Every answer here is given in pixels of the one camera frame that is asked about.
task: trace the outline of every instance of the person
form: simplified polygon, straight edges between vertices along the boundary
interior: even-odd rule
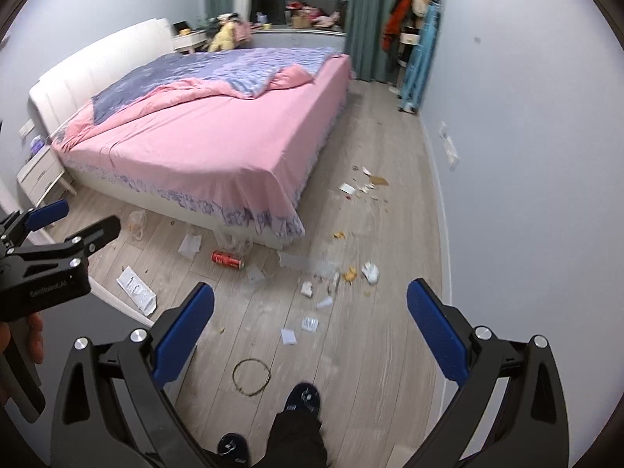
[[[32,362],[35,364],[41,364],[43,362],[43,318],[39,313],[33,313],[26,317],[26,323],[28,324],[28,351]],[[0,322],[0,354],[9,345],[11,340],[11,331],[8,324]],[[9,400],[9,395],[2,387],[0,382],[0,406],[6,405]]]
[[[286,399],[284,411],[275,416],[266,454],[254,468],[326,468],[320,411],[321,397],[316,387],[306,382],[297,384]],[[223,436],[216,453],[205,453],[220,468],[251,466],[247,441],[237,433]]]

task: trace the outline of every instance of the white bed frame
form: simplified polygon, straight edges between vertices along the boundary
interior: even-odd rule
[[[30,89],[46,132],[52,137],[92,96],[141,65],[174,51],[171,26],[166,19],[150,19],[104,37],[73,54],[43,74]],[[74,179],[93,190],[213,231],[245,237],[270,248],[281,249],[280,240],[269,230],[224,225],[207,214],[190,211],[176,202],[133,191],[96,176],[69,170]]]

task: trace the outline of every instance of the blue gripper pad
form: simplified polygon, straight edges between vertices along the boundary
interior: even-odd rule
[[[417,280],[408,287],[408,309],[444,376],[464,385],[469,374],[466,347],[436,300]]]
[[[152,377],[158,389],[176,380],[215,310],[210,285],[204,284],[178,315],[154,351]]]
[[[26,229],[30,232],[43,229],[46,225],[58,222],[69,214],[69,204],[65,199],[58,200],[48,206],[35,209],[26,218]]]

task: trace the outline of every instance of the white headboard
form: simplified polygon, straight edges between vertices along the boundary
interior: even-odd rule
[[[30,89],[30,99],[51,135],[90,97],[173,51],[169,22],[150,19],[104,37],[52,67]]]

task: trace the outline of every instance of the black slipper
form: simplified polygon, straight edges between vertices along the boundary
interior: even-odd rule
[[[219,440],[216,453],[244,468],[251,466],[251,456],[247,440],[237,433],[228,433]]]
[[[307,382],[296,384],[286,399],[284,411],[289,410],[305,410],[318,419],[318,414],[321,411],[321,395],[318,389]]]

